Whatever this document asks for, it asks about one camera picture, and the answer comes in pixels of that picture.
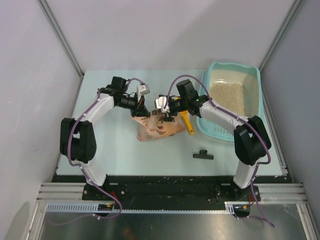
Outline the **pink cat litter bag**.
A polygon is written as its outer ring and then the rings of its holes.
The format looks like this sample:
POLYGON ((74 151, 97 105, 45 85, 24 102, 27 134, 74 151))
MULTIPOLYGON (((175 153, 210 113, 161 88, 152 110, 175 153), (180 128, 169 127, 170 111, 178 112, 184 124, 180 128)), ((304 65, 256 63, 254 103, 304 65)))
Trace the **pink cat litter bag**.
POLYGON ((186 130, 178 116, 173 121, 165 121, 165 114, 159 109, 151 112, 150 117, 131 117, 139 124, 137 139, 139 141, 151 141, 174 136, 186 130))

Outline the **yellow plastic litter scoop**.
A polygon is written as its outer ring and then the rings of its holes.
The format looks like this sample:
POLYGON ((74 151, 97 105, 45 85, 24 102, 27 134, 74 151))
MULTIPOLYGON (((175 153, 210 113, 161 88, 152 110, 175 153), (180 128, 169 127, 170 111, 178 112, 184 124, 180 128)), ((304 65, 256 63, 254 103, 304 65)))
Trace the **yellow plastic litter scoop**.
POLYGON ((179 111, 174 116, 174 122, 175 122, 175 133, 180 133, 183 131, 187 131, 189 135, 194 135, 195 131, 191 124, 191 120, 189 117, 188 110, 179 111))

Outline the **black bag clip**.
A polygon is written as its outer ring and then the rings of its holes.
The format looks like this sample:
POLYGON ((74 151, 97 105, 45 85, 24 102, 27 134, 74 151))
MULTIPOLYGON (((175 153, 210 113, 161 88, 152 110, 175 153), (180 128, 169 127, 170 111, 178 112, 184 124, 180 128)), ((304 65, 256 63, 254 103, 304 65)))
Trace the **black bag clip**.
POLYGON ((203 160, 213 160, 214 156, 212 154, 208 154, 206 149, 201 149, 198 153, 194 153, 192 155, 194 159, 203 159, 203 160))

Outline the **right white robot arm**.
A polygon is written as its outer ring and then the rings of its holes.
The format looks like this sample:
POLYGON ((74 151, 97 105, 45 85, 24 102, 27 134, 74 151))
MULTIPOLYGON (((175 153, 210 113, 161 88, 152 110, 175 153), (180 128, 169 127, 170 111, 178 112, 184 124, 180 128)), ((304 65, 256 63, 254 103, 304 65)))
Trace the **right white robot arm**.
POLYGON ((271 162, 269 150, 272 144, 263 120, 257 115, 246 117, 235 114, 216 103, 209 92, 199 95, 189 79, 175 79, 171 85, 177 87, 179 96, 160 95, 155 100, 157 109, 167 117, 188 111, 190 115, 211 121, 233 135, 234 151, 239 162, 230 194, 235 200, 242 201, 249 194, 248 186, 253 185, 259 166, 271 162))

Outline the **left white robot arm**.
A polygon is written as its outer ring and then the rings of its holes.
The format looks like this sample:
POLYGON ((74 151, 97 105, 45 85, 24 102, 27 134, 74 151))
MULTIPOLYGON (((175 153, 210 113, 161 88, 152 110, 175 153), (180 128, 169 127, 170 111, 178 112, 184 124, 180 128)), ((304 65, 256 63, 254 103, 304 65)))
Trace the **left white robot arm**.
POLYGON ((71 166, 80 168, 100 200, 110 196, 111 188, 105 184, 107 174, 95 157, 95 125, 115 107, 129 110, 132 117, 150 117, 145 106, 145 95, 149 93, 148 85, 138 78, 126 80, 114 76, 111 84, 97 90, 94 102, 79 117, 65 117, 61 121, 59 151, 71 166))

